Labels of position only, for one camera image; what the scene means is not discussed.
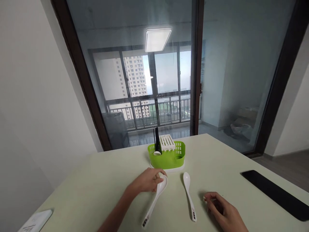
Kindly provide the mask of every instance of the dish drying rack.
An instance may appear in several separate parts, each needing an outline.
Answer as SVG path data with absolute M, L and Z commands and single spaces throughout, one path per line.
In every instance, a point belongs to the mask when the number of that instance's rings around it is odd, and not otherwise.
M 159 136 L 161 153 L 155 151 L 155 144 L 148 146 L 151 168 L 164 169 L 165 172 L 181 171 L 185 167 L 185 144 L 174 141 L 168 135 Z

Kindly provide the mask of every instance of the balcony floor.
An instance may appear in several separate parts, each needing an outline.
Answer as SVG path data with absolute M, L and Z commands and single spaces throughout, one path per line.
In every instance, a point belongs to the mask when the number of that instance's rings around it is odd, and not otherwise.
M 150 144 L 154 143 L 154 135 L 152 129 L 145 131 L 139 131 L 139 134 L 136 135 L 131 134 L 129 132 L 129 139 L 130 143 L 129 146 L 138 146 L 143 144 Z M 253 146 L 248 143 L 248 141 L 241 139 L 241 138 L 232 138 L 224 133 L 223 130 L 218 131 L 213 127 L 199 124 L 199 134 L 209 134 L 212 137 L 220 140 L 221 142 L 225 143 L 226 145 L 230 146 L 231 148 L 239 151 L 239 152 L 247 152 L 253 150 Z M 186 123 L 184 126 L 167 129 L 167 128 L 159 128 L 159 134 L 170 134 L 171 137 L 176 140 L 179 138 L 184 138 L 190 136 L 190 126 Z

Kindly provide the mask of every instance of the hand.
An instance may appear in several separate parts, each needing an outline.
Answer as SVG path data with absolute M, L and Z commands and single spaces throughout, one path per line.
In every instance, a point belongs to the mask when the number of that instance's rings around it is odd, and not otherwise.
M 159 176 L 159 172 L 167 176 L 162 169 L 147 168 L 128 186 L 128 188 L 132 189 L 136 194 L 140 192 L 156 192 L 157 185 L 163 181 Z
M 206 193 L 204 199 L 208 211 L 214 215 L 224 232 L 248 232 L 238 210 L 217 192 Z

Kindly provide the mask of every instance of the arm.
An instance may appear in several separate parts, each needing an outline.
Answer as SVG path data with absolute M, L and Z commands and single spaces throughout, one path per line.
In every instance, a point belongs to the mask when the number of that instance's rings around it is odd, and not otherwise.
M 163 179 L 159 177 L 159 172 L 166 175 L 166 173 L 162 169 L 151 168 L 147 168 L 142 174 L 140 174 L 126 188 L 117 205 L 109 214 L 109 216 L 105 219 L 98 232 L 117 231 L 134 198 L 140 192 L 156 192 L 157 185 L 163 181 Z
M 132 201 L 137 195 L 138 193 L 128 186 L 113 211 L 105 219 L 98 232 L 117 231 Z

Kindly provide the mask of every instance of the black phone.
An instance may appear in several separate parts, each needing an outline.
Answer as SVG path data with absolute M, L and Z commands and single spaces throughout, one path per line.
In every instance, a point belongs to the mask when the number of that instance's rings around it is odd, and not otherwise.
M 308 205 L 301 202 L 257 171 L 250 170 L 242 172 L 241 175 L 298 220 L 309 220 Z

